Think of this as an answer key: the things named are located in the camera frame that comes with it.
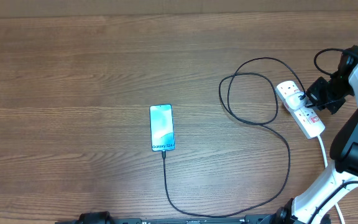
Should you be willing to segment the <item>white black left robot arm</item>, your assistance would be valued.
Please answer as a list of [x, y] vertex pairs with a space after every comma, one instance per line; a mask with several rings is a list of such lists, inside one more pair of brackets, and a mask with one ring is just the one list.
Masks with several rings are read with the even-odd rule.
[[82, 213], [77, 220], [55, 222], [55, 224], [114, 224], [109, 212]]

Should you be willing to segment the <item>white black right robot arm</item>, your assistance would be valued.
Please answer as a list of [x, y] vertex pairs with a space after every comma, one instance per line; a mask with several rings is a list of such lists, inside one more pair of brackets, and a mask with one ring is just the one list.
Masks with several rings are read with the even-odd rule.
[[329, 80], [319, 77], [306, 96], [310, 107], [334, 114], [351, 95], [357, 109], [334, 138], [328, 166], [304, 193], [278, 210], [271, 223], [327, 223], [325, 214], [358, 187], [358, 46], [340, 52], [337, 71]]

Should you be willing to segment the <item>blue Samsung smartphone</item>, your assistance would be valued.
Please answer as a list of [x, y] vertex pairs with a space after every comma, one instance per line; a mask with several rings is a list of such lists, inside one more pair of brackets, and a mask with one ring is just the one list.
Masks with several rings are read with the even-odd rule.
[[150, 112], [150, 134], [153, 152], [175, 149], [173, 109], [171, 104], [152, 105]]

